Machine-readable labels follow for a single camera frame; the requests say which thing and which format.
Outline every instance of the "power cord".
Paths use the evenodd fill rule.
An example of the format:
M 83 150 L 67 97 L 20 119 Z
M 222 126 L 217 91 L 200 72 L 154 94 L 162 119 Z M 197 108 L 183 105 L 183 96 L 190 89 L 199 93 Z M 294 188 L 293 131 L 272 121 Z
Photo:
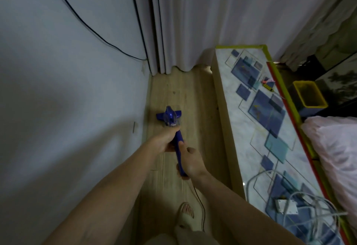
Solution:
M 290 185 L 292 185 L 290 183 L 290 181 L 279 171 L 276 171 L 276 170 L 268 170 L 268 171 L 262 171 L 260 172 L 259 174 L 253 176 L 248 182 L 247 182 L 247 186 L 246 186 L 246 196 L 247 196 L 247 202 L 249 202 L 249 185 L 251 184 L 251 182 L 253 180 L 256 180 L 260 175 L 264 174 L 264 173 L 276 173 L 278 175 L 281 175 L 286 181 L 288 181 L 288 183 Z M 312 224 L 311 226 L 311 236 L 310 237 L 307 237 L 309 238 L 310 240 L 308 240 L 307 244 L 316 244 L 316 243 L 320 243 L 320 241 L 324 238 L 327 237 L 327 235 L 329 234 L 329 232 L 326 232 L 324 234 L 318 234 L 318 232 L 322 232 L 322 224 L 325 223 L 326 225 L 327 222 L 323 219 L 325 217 L 333 217 L 333 223 L 331 225 L 328 225 L 329 228 L 333 229 L 334 226 L 336 226 L 336 229 L 334 231 L 334 237 L 329 241 L 328 244 L 325 244 L 325 245 L 331 245 L 335 242 L 335 240 L 338 238 L 338 234 L 339 234 L 339 231 L 340 231 L 340 216 L 344 216 L 344 215 L 347 215 L 347 212 L 338 212 L 336 207 L 334 206 L 334 204 L 332 202 L 330 202 L 329 200 L 327 200 L 326 198 L 324 197 L 320 197 L 320 196 L 316 196 L 316 195 L 313 195 L 313 194 L 309 194 L 309 193 L 305 193 L 305 192 L 302 192 L 302 191 L 296 191 L 294 193 L 292 193 L 286 204 L 285 204 L 285 207 L 284 207 L 284 211 L 283 211 L 283 227 L 285 227 L 285 219 L 286 219 L 286 216 L 287 216 L 287 211 L 288 211 L 288 207 L 289 207 L 289 203 L 290 201 L 292 200 L 292 197 L 294 195 L 297 195 L 297 194 L 301 194 L 301 195 L 306 195 L 308 197 L 310 197 L 310 199 L 313 200 L 312 204 L 309 204 L 309 205 L 306 205 L 304 207 L 298 207 L 300 209 L 302 208 L 313 208 L 315 210 L 315 216 L 310 219 L 310 220 L 306 220 L 304 222 L 301 222 L 301 223 L 294 223 L 292 220 L 292 225 L 289 225 L 287 227 L 291 227 L 291 226 L 299 226 L 299 225 L 305 225 L 306 223 L 310 223 Z M 319 204 L 319 202 L 323 202 L 325 205 L 328 206 L 328 209 L 326 208 L 322 208 Z M 327 210 L 329 211 L 330 213 L 328 214 L 322 214 L 322 211 L 323 210 Z
M 137 58 L 135 56 L 132 56 L 130 54 L 127 54 L 125 52 L 123 52 L 121 49 L 119 49 L 117 46 L 109 43 L 108 41 L 106 41 L 103 37 L 101 37 L 95 30 L 93 30 L 86 22 L 84 22 L 84 20 L 77 14 L 77 12 L 74 10 L 74 8 L 71 6 L 71 4 L 67 1 L 67 0 L 64 0 L 66 2 L 66 4 L 68 5 L 68 7 L 71 9 L 71 11 L 76 15 L 76 17 L 79 19 L 80 22 L 82 22 L 89 30 L 91 30 L 93 33 L 95 33 L 104 43 L 108 44 L 109 46 L 112 46 L 114 47 L 115 49 L 117 49 L 118 51 L 120 51 L 121 53 L 125 54 L 126 56 L 129 56 L 129 57 L 132 57 L 132 58 L 135 58 L 137 60 L 141 60 L 141 61 L 147 61 L 148 58 L 146 59 L 140 59 L 140 58 Z
M 200 201 L 200 203 L 201 203 L 201 205 L 202 205 L 202 208 L 203 208 L 203 223 L 202 223 L 202 231 L 203 231 L 203 232 L 205 232 L 206 210 L 205 210 L 205 207 L 204 207 L 204 205 L 203 205 L 203 203 L 202 203 L 202 201 L 201 201 L 201 199 L 200 199 L 200 197 L 199 197 L 199 195 L 198 195 L 198 193 L 197 193 L 197 191 L 196 191 L 196 188 L 195 188 L 195 187 L 194 187 L 194 192 L 196 193 L 197 198 L 199 199 L 199 201 Z

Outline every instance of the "white cable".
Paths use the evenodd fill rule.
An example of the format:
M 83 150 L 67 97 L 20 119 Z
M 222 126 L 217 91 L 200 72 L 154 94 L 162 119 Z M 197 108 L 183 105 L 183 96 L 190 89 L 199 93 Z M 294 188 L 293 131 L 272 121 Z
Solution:
M 248 180 L 248 182 L 247 182 L 247 186 L 246 186 L 247 202 L 249 202 L 249 185 L 250 185 L 250 183 L 251 183 L 253 180 L 256 180 L 260 175 L 262 175 L 262 174 L 264 174 L 264 173 L 276 173 L 276 174 L 279 174 L 279 175 L 282 176 L 282 178 L 284 178 L 285 180 L 287 180 L 290 185 L 292 185 L 291 182 L 290 182 L 281 172 L 279 172 L 279 171 L 276 171 L 276 170 L 262 171 L 262 172 L 258 173 L 257 175 L 253 176 L 253 177 L 252 177 L 250 180 Z M 333 226 L 336 226 L 336 229 L 335 229 L 335 232 L 334 232 L 335 236 L 332 238 L 332 240 L 330 240 L 330 242 L 329 242 L 328 244 L 325 244 L 325 245 L 333 244 L 333 242 L 336 240 L 336 238 L 338 238 L 338 234 L 339 234 L 339 231 L 340 231 L 340 220 L 339 220 L 339 216 L 347 215 L 347 212 L 338 212 L 337 209 L 336 209 L 336 207 L 334 206 L 334 204 L 333 204 L 331 201 L 329 201 L 328 199 L 324 198 L 324 197 L 316 196 L 316 195 L 313 195 L 313 194 L 310 194 L 310 193 L 304 193 L 304 192 L 302 192 L 302 191 L 296 191 L 296 192 L 292 193 L 292 194 L 289 196 L 289 198 L 288 198 L 288 200 L 287 200 L 287 202 L 286 202 L 286 204 L 285 204 L 284 211 L 283 211 L 283 224 L 282 224 L 283 227 L 285 227 L 285 219 L 286 219 L 286 216 L 287 216 L 287 210 L 288 210 L 288 207 L 289 207 L 289 203 L 290 203 L 292 197 L 293 197 L 294 195 L 296 195 L 296 194 L 307 195 L 307 196 L 309 196 L 310 198 L 313 198 L 313 199 L 314 199 L 313 203 L 314 203 L 315 206 L 311 205 L 311 206 L 305 206 L 305 207 L 299 207 L 299 208 L 300 208 L 300 209 L 302 209 L 302 208 L 313 208 L 314 211 L 315 211 L 315 216 L 314 216 L 314 218 L 312 218 L 312 219 L 310 219 L 310 220 L 307 220 L 307 221 L 304 221 L 304 222 L 301 222 L 301 223 L 298 223 L 298 224 L 296 224 L 295 222 L 293 222 L 293 221 L 290 219 L 293 224 L 292 224 L 292 225 L 289 225 L 289 226 L 287 226 L 287 227 L 299 226 L 299 225 L 304 225 L 304 224 L 309 223 L 309 222 L 313 222 L 313 223 L 311 224 L 311 225 L 312 225 L 312 227 L 311 227 L 311 234 L 312 234 L 312 236 L 311 236 L 311 237 L 307 237 L 307 238 L 310 239 L 310 241 L 309 241 L 307 244 L 312 244 L 312 243 L 314 243 L 314 242 L 316 242 L 316 241 L 321 241 L 321 239 L 325 238 L 325 237 L 328 235 L 328 233 L 329 233 L 329 231 L 328 231 L 328 232 L 324 233 L 323 235 L 320 235 L 320 236 L 318 235 L 317 232 L 319 231 L 319 226 L 322 227 L 322 225 L 320 225 L 319 222 L 320 222 L 321 220 L 323 220 L 323 218 L 325 218 L 325 217 L 333 217 L 333 218 L 334 218 L 334 222 L 333 222 L 331 225 L 328 225 L 327 222 L 326 222 L 325 220 L 323 220 L 323 222 L 325 222 L 325 224 L 328 225 L 328 227 L 329 227 L 331 230 L 333 229 Z M 325 203 L 326 205 L 328 205 L 330 208 L 329 208 L 329 209 L 322 208 L 322 207 L 319 205 L 319 202 L 324 202 L 324 203 Z M 317 211 L 318 211 L 318 210 L 321 210 L 321 211 L 322 211 L 322 210 L 328 210 L 328 211 L 330 211 L 330 213 L 329 213 L 329 214 L 318 215 L 318 214 L 317 214 Z

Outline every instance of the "person's right arm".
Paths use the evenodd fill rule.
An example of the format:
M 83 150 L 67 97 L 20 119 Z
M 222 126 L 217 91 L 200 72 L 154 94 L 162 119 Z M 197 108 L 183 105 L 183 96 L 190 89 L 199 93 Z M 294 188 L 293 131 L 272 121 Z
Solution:
M 179 143 L 181 163 L 193 185 L 207 198 L 240 244 L 304 244 L 288 230 L 214 178 L 194 148 Z

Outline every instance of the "red edge trim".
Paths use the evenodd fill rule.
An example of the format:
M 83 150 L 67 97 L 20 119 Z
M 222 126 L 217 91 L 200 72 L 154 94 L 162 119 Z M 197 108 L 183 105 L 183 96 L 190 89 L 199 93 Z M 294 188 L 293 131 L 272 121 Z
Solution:
M 276 77 L 275 77 L 275 74 L 274 74 L 272 68 L 270 67 L 270 62 L 267 62 L 267 65 L 268 65 L 270 74 L 271 74 L 271 76 L 273 77 L 273 79 L 274 79 L 274 81 L 275 81 L 276 87 L 278 88 L 279 94 L 280 94 L 280 95 L 284 95 L 283 92 L 282 92 L 282 90 L 281 90 L 281 87 L 280 87 L 280 85 L 279 85 L 279 83 L 278 83 L 278 81 L 277 81 L 277 79 L 276 79 Z M 330 198 L 328 197 L 327 191 L 326 191 L 326 189 L 325 189 L 323 183 L 321 182 L 320 176 L 319 176 L 319 174 L 317 173 L 317 170 L 316 170 L 316 168 L 315 168 L 315 165 L 312 163 L 312 158 L 311 158 L 311 156 L 310 156 L 310 155 L 307 155 L 307 154 L 310 154 L 310 153 L 309 153 L 309 151 L 308 151 L 308 149 L 307 149 L 307 147 L 306 147 L 305 142 L 304 142 L 303 139 L 302 139 L 302 136 L 301 136 L 301 134 L 300 134 L 300 132 L 299 132 L 299 129 L 298 129 L 298 127 L 297 127 L 295 118 L 294 118 L 294 116 L 293 116 L 293 114 L 292 114 L 292 112 L 291 112 L 291 109 L 290 109 L 290 107 L 289 107 L 289 105 L 288 105 L 286 99 L 283 99 L 283 103 L 284 103 L 285 108 L 286 108 L 286 110 L 287 110 L 287 112 L 288 112 L 288 114 L 289 114 L 290 120 L 292 121 L 292 123 L 293 123 L 293 125 L 294 125 L 296 134 L 297 134 L 297 136 L 298 136 L 299 139 L 300 139 L 300 143 L 301 143 L 302 147 L 304 148 L 305 155 L 306 155 L 307 159 L 308 159 L 309 162 L 310 162 L 311 168 L 312 168 L 313 173 L 314 173 L 314 175 L 315 175 L 315 177 L 316 177 L 316 179 L 317 179 L 317 182 L 318 182 L 319 185 L 320 185 L 321 191 L 322 191 L 324 197 L 325 197 L 326 199 L 330 200 Z M 345 245 L 350 245 L 350 243 L 348 242 L 348 239 L 347 239 L 347 237 L 346 237 L 345 231 L 344 231 L 342 228 L 340 228 L 340 234 L 341 234 L 342 240 L 343 240 L 343 242 L 345 243 Z

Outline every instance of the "black cable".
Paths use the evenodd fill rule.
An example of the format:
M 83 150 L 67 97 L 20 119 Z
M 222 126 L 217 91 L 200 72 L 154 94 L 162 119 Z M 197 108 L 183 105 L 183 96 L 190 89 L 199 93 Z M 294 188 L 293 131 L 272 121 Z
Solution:
M 86 22 L 84 22 L 84 20 L 77 14 L 77 12 L 73 9 L 73 7 L 70 5 L 70 3 L 67 1 L 67 0 L 64 0 L 66 2 L 66 4 L 68 5 L 68 7 L 71 9 L 71 11 L 76 15 L 76 17 L 79 19 L 80 22 L 82 22 L 89 30 L 91 30 L 93 33 L 95 33 L 101 40 L 103 40 L 103 42 L 105 42 L 106 44 L 116 48 L 118 51 L 120 51 L 121 53 L 129 56 L 129 57 L 132 57 L 132 58 L 135 58 L 137 60 L 141 60 L 141 61 L 147 61 L 148 59 L 140 59 L 140 58 L 137 58 L 135 56 L 132 56 L 130 54 L 127 54 L 125 52 L 123 52 L 121 49 L 119 49 L 117 46 L 114 46 L 113 44 L 110 44 L 108 41 L 106 41 L 103 37 L 101 37 L 95 30 L 93 30 Z
M 195 187 L 194 187 L 194 192 L 196 193 L 197 198 L 199 199 L 199 201 L 200 201 L 200 203 L 201 203 L 201 205 L 202 205 L 202 207 L 203 207 L 203 224 L 202 224 L 202 231 L 205 232 L 206 210 L 205 210 L 205 207 L 203 206 L 203 203 L 202 203 L 202 201 L 201 201 L 201 199 L 200 199 L 200 197 L 199 197 L 199 195 L 198 195 L 198 193 L 197 193 Z

